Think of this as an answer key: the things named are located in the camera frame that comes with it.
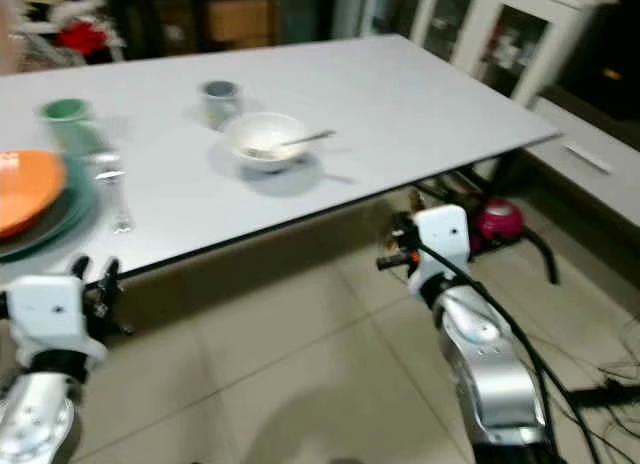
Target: orange plate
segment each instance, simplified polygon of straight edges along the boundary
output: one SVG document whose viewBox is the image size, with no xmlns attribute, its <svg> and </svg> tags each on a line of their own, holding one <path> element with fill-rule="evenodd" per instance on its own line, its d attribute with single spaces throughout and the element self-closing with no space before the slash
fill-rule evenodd
<svg viewBox="0 0 640 464">
<path fill-rule="evenodd" d="M 0 152 L 0 237 L 19 232 L 62 192 L 64 164 L 45 151 Z"/>
</svg>

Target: stack of plates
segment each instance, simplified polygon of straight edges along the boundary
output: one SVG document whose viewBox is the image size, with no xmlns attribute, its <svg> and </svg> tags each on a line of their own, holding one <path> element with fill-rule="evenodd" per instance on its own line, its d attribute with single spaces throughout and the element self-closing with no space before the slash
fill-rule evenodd
<svg viewBox="0 0 640 464">
<path fill-rule="evenodd" d="M 64 235 L 95 202 L 80 163 L 45 151 L 0 153 L 0 261 Z"/>
</svg>

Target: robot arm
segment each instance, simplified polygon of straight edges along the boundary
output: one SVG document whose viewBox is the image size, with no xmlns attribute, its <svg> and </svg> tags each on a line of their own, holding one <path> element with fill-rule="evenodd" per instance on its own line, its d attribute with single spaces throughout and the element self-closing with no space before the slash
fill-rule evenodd
<svg viewBox="0 0 640 464">
<path fill-rule="evenodd" d="M 0 396 L 0 464 L 66 463 L 77 447 L 82 385 L 107 356 L 105 336 L 121 331 L 112 320 L 118 262 L 108 266 L 96 299 L 84 292 L 88 262 L 77 261 L 74 275 L 21 277 L 0 300 L 22 366 Z"/>
<path fill-rule="evenodd" d="M 432 311 L 440 347 L 452 369 L 476 462 L 559 463 L 550 452 L 536 388 L 514 352 L 508 323 L 471 286 L 421 251 L 423 243 L 468 273 L 466 214 L 447 205 L 394 217 L 399 253 L 379 269 L 409 266 L 409 290 Z"/>
</svg>

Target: mug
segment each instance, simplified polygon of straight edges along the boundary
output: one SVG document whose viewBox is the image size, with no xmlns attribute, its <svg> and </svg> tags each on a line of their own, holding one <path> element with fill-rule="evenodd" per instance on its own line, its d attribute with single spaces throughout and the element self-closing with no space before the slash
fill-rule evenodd
<svg viewBox="0 0 640 464">
<path fill-rule="evenodd" d="M 42 107 L 40 116 L 55 137 L 60 151 L 85 157 L 108 150 L 93 120 L 91 106 L 82 99 L 60 99 Z"/>
<path fill-rule="evenodd" d="M 240 114 L 240 89 L 233 82 L 208 82 L 202 90 L 205 112 L 214 129 L 220 130 L 226 121 Z"/>
</svg>

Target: cabinet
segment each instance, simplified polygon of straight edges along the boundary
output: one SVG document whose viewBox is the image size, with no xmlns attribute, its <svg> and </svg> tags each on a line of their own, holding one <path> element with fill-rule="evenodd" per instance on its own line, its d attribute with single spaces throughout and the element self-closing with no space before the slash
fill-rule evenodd
<svg viewBox="0 0 640 464">
<path fill-rule="evenodd" d="M 595 10 L 614 0 L 419 0 L 410 38 L 528 105 L 553 82 Z"/>
</svg>

